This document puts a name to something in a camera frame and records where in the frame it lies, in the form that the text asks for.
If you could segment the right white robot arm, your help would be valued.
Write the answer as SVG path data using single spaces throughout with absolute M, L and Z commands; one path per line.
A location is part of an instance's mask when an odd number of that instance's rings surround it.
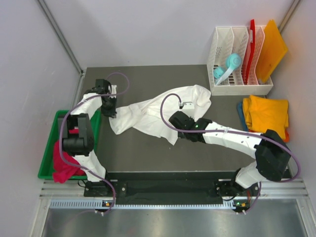
M 235 195 L 243 195 L 250 186 L 260 181 L 282 180 L 290 154 L 278 146 L 286 145 L 275 131 L 268 129 L 265 133 L 244 133 L 210 119 L 195 121 L 182 111 L 175 112 L 168 121 L 177 129 L 190 131 L 180 131 L 181 138 L 230 148 L 254 159 L 250 165 L 238 169 L 230 183 Z

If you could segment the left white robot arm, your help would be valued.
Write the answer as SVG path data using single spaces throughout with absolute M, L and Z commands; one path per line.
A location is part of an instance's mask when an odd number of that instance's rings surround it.
M 116 92 L 116 85 L 111 85 L 105 79 L 97 79 L 95 86 L 85 92 L 70 114 L 58 119 L 62 133 L 62 151 L 77 162 L 74 166 L 85 172 L 88 182 L 95 183 L 96 192 L 102 196 L 111 192 L 112 184 L 105 179 L 106 169 L 94 151 L 95 138 L 91 119 L 97 110 L 101 110 L 105 117 L 116 117 Z

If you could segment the white t-shirt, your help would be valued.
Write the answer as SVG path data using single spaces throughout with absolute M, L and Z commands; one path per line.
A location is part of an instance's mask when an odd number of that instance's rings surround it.
M 192 102 L 195 119 L 203 117 L 211 106 L 211 91 L 203 86 L 174 88 L 153 99 L 117 108 L 116 118 L 109 119 L 112 131 L 119 135 L 133 127 L 147 135 L 165 138 L 171 145 L 175 145 L 178 132 L 167 127 L 160 116 L 161 103 L 171 93 L 179 95 L 182 102 Z

